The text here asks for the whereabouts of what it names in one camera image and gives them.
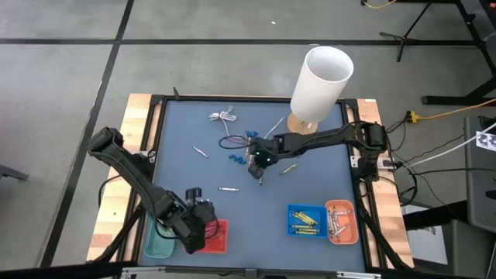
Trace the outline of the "black tripod stand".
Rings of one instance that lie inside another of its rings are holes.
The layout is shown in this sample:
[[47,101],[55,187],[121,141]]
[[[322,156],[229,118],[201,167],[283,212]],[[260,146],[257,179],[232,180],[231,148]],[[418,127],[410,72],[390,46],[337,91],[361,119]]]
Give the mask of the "black tripod stand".
[[[425,3],[424,8],[415,18],[414,22],[409,26],[407,31],[403,35],[395,35],[391,33],[379,32],[379,35],[384,38],[392,39],[395,43],[398,44],[398,52],[396,56],[396,61],[400,62],[402,59],[402,55],[406,46],[434,46],[434,47],[444,47],[444,46],[455,46],[455,47],[479,47],[483,45],[483,41],[478,35],[478,32],[474,26],[474,20],[476,19],[476,15],[473,13],[469,13],[461,3],[461,0],[398,0],[398,2],[404,3]],[[425,15],[428,8],[432,4],[441,4],[441,5],[455,5],[459,13],[462,17],[463,23],[468,28],[468,31],[471,36],[471,40],[419,40],[415,38],[411,38],[409,35],[412,30],[417,26],[420,19]]]

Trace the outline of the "grey cart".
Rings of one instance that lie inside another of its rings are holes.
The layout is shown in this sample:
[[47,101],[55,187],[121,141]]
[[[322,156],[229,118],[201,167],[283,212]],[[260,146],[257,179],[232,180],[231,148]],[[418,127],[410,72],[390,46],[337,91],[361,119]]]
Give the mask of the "grey cart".
[[496,135],[496,118],[467,116],[464,139],[475,139],[464,147],[467,178],[469,222],[481,229],[496,233],[496,152],[476,146],[476,132]]

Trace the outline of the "black white marker tag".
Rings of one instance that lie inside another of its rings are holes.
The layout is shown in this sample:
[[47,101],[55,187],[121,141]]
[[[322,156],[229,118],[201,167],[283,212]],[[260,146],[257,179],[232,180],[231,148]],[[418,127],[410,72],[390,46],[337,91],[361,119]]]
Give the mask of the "black white marker tag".
[[476,146],[496,152],[496,135],[476,132]]

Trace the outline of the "blue plastic bin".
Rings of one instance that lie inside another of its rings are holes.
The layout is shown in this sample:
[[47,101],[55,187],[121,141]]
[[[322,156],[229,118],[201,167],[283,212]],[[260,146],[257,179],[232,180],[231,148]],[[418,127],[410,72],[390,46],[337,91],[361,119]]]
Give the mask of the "blue plastic bin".
[[[303,225],[303,226],[307,226],[307,225],[302,221],[296,219],[293,216],[294,212],[297,213],[303,212],[310,218],[314,219],[317,222],[317,224],[313,226],[313,229],[318,229],[319,230],[318,234],[315,236],[296,234],[295,231],[297,231],[297,229],[291,228],[291,225]],[[325,239],[329,236],[329,228],[327,221],[328,221],[327,211],[326,208],[323,206],[290,204],[287,207],[286,233],[288,236],[302,236],[302,237]]]

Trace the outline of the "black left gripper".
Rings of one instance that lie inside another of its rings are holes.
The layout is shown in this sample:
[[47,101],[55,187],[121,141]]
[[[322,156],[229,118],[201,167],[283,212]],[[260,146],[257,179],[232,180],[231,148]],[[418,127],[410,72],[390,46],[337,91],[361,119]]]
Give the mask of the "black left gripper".
[[177,206],[170,227],[175,236],[183,244],[188,254],[193,254],[205,248],[206,225],[217,222],[215,208],[212,202],[202,199],[202,189],[189,188],[185,191],[185,200],[174,192],[170,192]]

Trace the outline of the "teal plastic bin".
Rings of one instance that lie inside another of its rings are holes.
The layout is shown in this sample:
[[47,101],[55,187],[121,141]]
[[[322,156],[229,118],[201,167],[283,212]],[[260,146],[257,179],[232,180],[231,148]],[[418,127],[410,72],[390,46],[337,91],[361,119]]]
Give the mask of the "teal plastic bin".
[[143,252],[147,257],[165,259],[174,252],[175,239],[173,239],[173,233],[170,230],[166,231],[161,228],[159,228],[159,233],[167,238],[165,239],[157,234],[153,218],[149,215],[143,248]]

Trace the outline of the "blue grey table mat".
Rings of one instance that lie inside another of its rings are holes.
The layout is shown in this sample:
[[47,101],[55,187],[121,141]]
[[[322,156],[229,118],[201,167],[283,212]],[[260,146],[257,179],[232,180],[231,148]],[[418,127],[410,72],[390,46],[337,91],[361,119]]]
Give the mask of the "blue grey table mat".
[[[225,141],[225,136],[247,130],[260,135],[285,133],[289,112],[286,103],[168,102],[154,182],[180,196],[189,188],[202,189],[203,198],[213,203],[217,217],[229,221],[228,247],[226,253],[188,254],[177,243],[168,258],[142,255],[141,264],[364,271],[360,243],[336,245],[327,238],[286,233],[288,205],[354,199],[346,146],[318,148],[281,160],[265,170],[262,186],[246,166],[228,158],[230,154],[241,157],[244,151]],[[298,166],[279,175],[292,164]],[[239,191],[220,191],[220,187]]]

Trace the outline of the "grey floor object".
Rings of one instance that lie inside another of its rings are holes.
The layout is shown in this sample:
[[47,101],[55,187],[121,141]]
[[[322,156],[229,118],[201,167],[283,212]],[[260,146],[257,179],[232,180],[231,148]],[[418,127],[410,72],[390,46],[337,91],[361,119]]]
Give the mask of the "grey floor object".
[[26,181],[29,175],[0,164],[0,177],[11,177],[20,181]]

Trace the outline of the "orange plastic bin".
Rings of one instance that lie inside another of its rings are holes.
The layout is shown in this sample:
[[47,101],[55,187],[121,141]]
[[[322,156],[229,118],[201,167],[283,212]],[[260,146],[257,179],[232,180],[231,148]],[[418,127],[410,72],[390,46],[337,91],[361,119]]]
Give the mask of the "orange plastic bin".
[[348,200],[329,200],[325,204],[327,209],[331,212],[341,212],[341,211],[351,211],[349,215],[336,215],[336,221],[339,227],[348,224],[349,227],[345,229],[340,235],[342,237],[341,242],[337,242],[333,239],[334,235],[329,235],[329,240],[331,243],[336,245],[352,245],[359,239],[357,219],[353,204]]

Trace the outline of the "black table frame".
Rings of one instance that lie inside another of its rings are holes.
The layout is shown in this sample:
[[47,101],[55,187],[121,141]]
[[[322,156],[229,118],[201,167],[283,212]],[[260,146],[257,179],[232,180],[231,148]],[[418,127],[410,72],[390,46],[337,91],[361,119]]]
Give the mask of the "black table frame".
[[[290,108],[288,98],[205,95],[182,96],[180,100],[176,100],[175,97],[161,95],[158,98],[159,108],[151,108],[150,101],[150,95],[130,95],[120,131],[124,138],[124,144],[128,149],[133,151],[155,149],[157,155],[164,127],[167,104],[170,101],[286,103]],[[136,234],[132,238],[133,241],[129,245],[131,258],[142,266],[146,266],[140,263],[140,257],[145,255],[143,248],[146,233],[147,221],[142,221],[138,225]],[[356,243],[360,243],[363,247],[365,271],[371,265],[370,249],[364,236],[361,236]]]

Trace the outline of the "white lamp with wooden base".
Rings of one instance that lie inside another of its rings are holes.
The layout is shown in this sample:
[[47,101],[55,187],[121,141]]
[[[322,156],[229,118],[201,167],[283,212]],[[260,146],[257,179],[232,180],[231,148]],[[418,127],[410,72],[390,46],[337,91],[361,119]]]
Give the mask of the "white lamp with wooden base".
[[288,131],[303,135],[315,133],[353,72],[353,61],[345,52],[330,46],[310,49],[291,96]]

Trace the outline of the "black stand base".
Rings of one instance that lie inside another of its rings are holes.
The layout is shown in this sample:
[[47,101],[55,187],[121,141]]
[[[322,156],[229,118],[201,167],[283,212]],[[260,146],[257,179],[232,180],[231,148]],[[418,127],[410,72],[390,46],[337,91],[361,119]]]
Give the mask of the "black stand base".
[[431,96],[421,97],[423,105],[450,105],[450,106],[472,106],[489,102],[485,95],[496,90],[496,75],[475,88],[472,92],[464,96]]

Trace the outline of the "red plastic bin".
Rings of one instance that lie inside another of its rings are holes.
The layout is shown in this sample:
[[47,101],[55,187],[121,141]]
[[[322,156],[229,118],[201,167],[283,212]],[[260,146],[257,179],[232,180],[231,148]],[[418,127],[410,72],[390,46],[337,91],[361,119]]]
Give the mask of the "red plastic bin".
[[205,225],[205,247],[200,253],[226,253],[228,247],[229,221],[218,219]]

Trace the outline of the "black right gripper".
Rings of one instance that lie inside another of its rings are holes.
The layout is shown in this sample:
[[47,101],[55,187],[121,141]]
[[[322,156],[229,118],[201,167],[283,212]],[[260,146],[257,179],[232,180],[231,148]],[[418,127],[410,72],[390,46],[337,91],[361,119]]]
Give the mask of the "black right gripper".
[[281,143],[278,139],[252,138],[248,146],[249,173],[255,179],[261,179],[264,174],[264,170],[261,167],[269,167],[277,163],[281,159],[280,151]]

